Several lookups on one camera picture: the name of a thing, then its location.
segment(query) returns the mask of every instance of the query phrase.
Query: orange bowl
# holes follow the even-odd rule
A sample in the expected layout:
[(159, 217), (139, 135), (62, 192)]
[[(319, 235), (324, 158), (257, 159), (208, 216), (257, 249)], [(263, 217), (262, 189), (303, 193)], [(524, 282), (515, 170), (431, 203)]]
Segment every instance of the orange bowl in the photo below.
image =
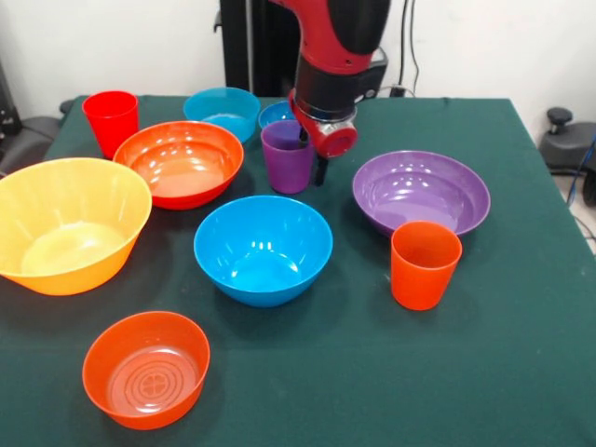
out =
[(114, 161), (138, 172), (153, 203), (190, 210), (212, 201), (234, 180), (242, 144), (231, 132), (209, 123), (173, 121), (135, 133), (120, 145)]
[(144, 312), (118, 321), (93, 343), (83, 363), (83, 387), (118, 424), (152, 430), (195, 405), (209, 363), (209, 341), (194, 321)]

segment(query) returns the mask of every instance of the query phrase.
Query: cup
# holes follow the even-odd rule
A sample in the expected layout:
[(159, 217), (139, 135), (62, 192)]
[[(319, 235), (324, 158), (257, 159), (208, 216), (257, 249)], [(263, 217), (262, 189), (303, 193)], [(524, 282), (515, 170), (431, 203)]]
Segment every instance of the cup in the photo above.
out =
[(126, 91), (103, 91), (83, 101), (97, 143), (106, 158), (129, 136), (139, 131), (139, 100)]
[(391, 237), (391, 291), (411, 310), (436, 306), (462, 256), (457, 235), (438, 223), (413, 221)]
[(261, 132), (267, 178), (282, 194), (304, 191), (310, 182), (315, 148), (300, 141), (300, 124), (295, 120), (278, 121)]

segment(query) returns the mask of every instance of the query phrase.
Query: yellow bowl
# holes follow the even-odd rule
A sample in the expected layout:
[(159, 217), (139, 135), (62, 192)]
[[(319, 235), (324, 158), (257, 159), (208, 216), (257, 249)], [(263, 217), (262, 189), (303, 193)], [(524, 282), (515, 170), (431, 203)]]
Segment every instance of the yellow bowl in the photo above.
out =
[(0, 180), (0, 275), (47, 295), (94, 289), (115, 275), (151, 212), (125, 166), (63, 158)]

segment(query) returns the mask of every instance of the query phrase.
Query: knob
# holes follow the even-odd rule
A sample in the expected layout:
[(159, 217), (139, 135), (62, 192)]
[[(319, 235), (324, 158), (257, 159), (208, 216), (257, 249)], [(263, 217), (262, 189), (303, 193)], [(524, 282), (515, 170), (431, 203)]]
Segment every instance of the knob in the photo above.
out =
[(559, 133), (565, 124), (574, 119), (574, 115), (570, 110), (563, 107), (552, 107), (547, 111), (547, 117), (549, 118), (550, 133)]

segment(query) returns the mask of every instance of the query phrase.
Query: blue bowl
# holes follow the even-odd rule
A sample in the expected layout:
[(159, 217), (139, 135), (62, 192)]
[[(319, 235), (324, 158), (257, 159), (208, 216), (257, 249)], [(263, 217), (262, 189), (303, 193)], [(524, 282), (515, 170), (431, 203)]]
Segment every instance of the blue bowl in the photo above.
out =
[(329, 261), (327, 221), (281, 196), (250, 196), (222, 205), (195, 234), (198, 264), (215, 285), (255, 307), (283, 305), (305, 291)]
[(288, 101), (276, 102), (265, 107), (259, 114), (259, 126), (261, 126), (261, 129), (264, 129), (270, 124), (283, 121), (284, 119), (296, 119), (291, 112), (290, 103)]
[(205, 121), (232, 132), (245, 142), (254, 133), (261, 102), (241, 88), (210, 88), (199, 91), (184, 102), (184, 116)]

